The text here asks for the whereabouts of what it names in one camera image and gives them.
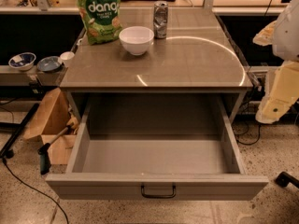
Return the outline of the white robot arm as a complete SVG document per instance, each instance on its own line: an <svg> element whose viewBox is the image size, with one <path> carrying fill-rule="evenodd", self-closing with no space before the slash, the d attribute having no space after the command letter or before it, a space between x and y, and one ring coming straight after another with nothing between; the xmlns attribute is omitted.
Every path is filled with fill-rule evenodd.
<svg viewBox="0 0 299 224"><path fill-rule="evenodd" d="M253 42L271 45L273 54L283 60L255 115L260 123L272 124L299 99L299 0L291 0L275 21L254 36Z"/></svg>

